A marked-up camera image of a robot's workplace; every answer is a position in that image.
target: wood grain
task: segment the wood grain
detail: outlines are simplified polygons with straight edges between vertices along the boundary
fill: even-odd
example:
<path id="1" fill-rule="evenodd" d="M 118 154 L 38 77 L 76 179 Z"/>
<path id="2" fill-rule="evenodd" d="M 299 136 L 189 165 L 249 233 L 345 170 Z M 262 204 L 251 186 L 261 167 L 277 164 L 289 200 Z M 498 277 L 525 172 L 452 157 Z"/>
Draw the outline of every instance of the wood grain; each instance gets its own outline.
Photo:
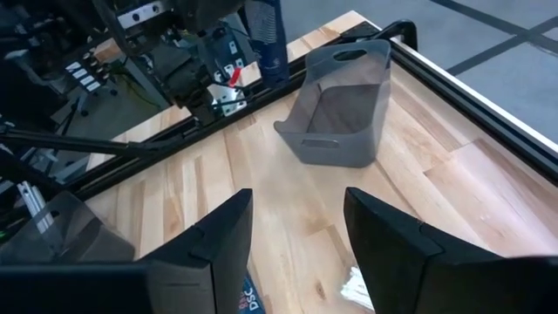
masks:
<path id="1" fill-rule="evenodd" d="M 362 21 L 347 13 L 291 43 L 289 57 Z M 257 78 L 255 65 L 244 69 L 243 83 Z M 274 314 L 366 312 L 339 293 L 355 264 L 343 218 L 348 186 L 504 256 L 557 254 L 557 188 L 397 65 L 391 82 L 378 159 L 368 167 L 302 164 L 273 128 L 287 118 L 293 94 L 88 204 L 143 256 L 253 188 L 248 269 Z M 167 109 L 125 136 L 141 139 L 184 116 Z"/>

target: metal frame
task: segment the metal frame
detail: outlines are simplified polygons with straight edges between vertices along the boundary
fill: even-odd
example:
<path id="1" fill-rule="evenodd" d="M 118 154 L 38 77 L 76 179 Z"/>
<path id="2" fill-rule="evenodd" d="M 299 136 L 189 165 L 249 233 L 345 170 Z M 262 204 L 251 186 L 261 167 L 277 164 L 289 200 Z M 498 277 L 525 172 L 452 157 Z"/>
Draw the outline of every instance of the metal frame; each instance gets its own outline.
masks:
<path id="1" fill-rule="evenodd" d="M 391 57 L 394 62 L 556 185 L 558 181 L 558 154 L 533 139 L 510 121 L 489 110 L 480 99 L 475 98 L 447 76 L 433 69 L 423 59 L 417 57 L 418 54 L 413 52 L 418 48 L 417 30 L 412 22 L 398 21 L 382 31 L 372 24 L 363 22 L 326 45 L 372 38 L 389 39 L 396 36 L 401 36 L 403 44 L 391 41 Z M 304 57 L 289 63 L 289 69 L 290 81 L 288 85 L 281 89 L 266 89 L 261 80 L 246 86 L 245 94 L 247 95 L 248 106 L 243 110 L 218 119 L 208 126 L 200 126 L 194 117 L 184 119 L 143 142 L 147 145 L 165 143 L 165 145 L 157 145 L 158 150 L 153 154 L 144 157 L 116 156 L 77 179 L 68 182 L 63 186 L 63 189 L 71 191 L 79 199 L 85 201 L 294 92 L 300 88 L 304 81 L 306 71 Z M 50 187 L 50 189 L 59 188 L 58 183 L 54 183 L 56 185 Z"/>

